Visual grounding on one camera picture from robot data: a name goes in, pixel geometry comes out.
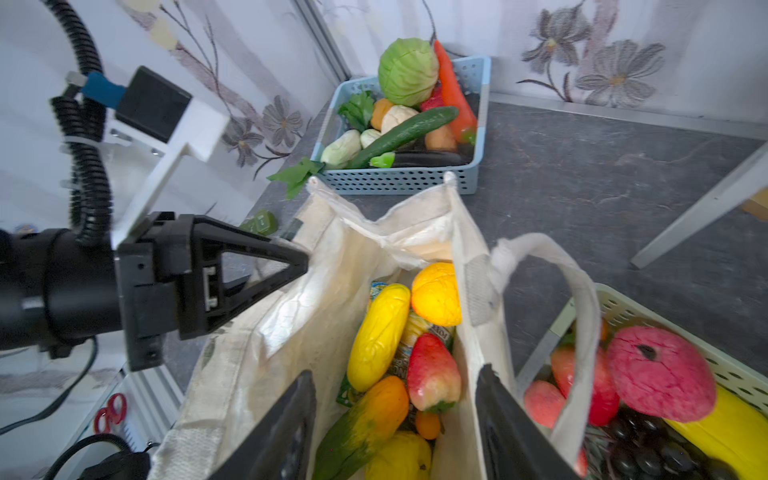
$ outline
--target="orange carrot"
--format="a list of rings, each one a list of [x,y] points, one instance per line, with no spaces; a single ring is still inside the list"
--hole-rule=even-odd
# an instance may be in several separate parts
[[[462,86],[456,80],[451,58],[445,53],[439,40],[435,40],[435,53],[440,62],[440,83],[442,84],[442,100],[446,105],[458,108],[458,117],[451,122],[451,131],[460,144],[475,144],[478,129],[478,119],[464,98]]]

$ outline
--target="blue basket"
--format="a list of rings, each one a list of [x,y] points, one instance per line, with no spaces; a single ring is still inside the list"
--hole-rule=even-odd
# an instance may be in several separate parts
[[[485,146],[485,122],[488,118],[488,96],[491,89],[491,58],[458,58],[453,61],[453,70],[465,94],[480,94],[477,142],[475,156],[470,164],[459,167],[330,170],[319,175],[323,181],[341,195],[411,195],[441,184],[443,174],[446,171],[454,171],[459,181],[458,191],[461,194],[473,194],[477,189],[478,171]],[[374,98],[383,96],[378,77],[345,81],[336,89],[312,152],[313,161],[319,161],[323,149],[349,130],[346,119],[336,113],[339,106],[353,94],[365,90],[370,90]]]

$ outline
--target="white metal leg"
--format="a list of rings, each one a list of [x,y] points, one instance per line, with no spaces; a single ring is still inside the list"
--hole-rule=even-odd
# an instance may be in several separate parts
[[[768,143],[733,169],[630,261],[636,267],[643,268],[765,186],[768,186]]]

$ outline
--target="dark gray countertop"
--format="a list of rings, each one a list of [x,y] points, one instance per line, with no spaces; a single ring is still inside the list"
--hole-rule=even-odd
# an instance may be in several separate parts
[[[312,153],[323,114],[286,162]],[[643,270],[629,259],[761,141],[491,103],[477,193],[463,197],[488,245],[543,232],[595,282],[606,283],[768,375],[768,223],[734,210]],[[285,227],[307,193],[271,184],[253,211]],[[401,196],[353,196],[368,218]],[[526,260],[505,293],[509,341],[521,368],[570,296],[561,274]],[[199,348],[168,352],[186,388]]]

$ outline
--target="bag handle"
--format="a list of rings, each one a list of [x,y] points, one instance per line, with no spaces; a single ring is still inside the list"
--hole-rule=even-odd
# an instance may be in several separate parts
[[[491,252],[491,284],[502,295],[510,276],[528,255],[556,265],[571,288],[576,304],[576,365],[574,385],[549,436],[560,455],[574,465],[584,438],[594,381],[594,361],[600,342],[600,304],[590,277],[554,240],[543,233],[500,239]]]

